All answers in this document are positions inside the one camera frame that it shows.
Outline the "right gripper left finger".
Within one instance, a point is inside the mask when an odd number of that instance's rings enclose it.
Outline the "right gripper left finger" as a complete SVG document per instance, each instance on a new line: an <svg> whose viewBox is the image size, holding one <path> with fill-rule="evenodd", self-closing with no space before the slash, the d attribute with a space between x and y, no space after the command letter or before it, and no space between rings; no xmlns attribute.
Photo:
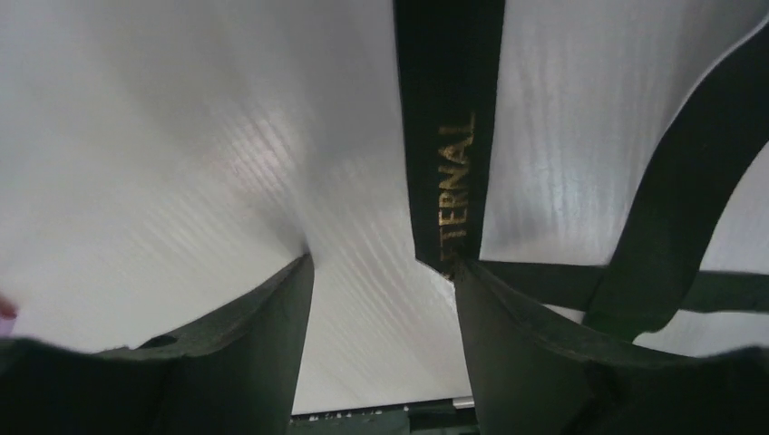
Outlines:
<svg viewBox="0 0 769 435"><path fill-rule="evenodd" d="M1 342L4 434L283 434L314 284L302 256L247 294L138 348Z"/></svg>

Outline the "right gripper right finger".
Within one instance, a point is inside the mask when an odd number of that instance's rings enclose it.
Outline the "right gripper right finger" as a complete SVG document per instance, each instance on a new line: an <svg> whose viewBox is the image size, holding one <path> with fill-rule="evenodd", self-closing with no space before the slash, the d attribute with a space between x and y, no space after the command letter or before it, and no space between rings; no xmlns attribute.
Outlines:
<svg viewBox="0 0 769 435"><path fill-rule="evenodd" d="M705 358L596 332L456 267L462 345L483 434L765 434L768 352Z"/></svg>

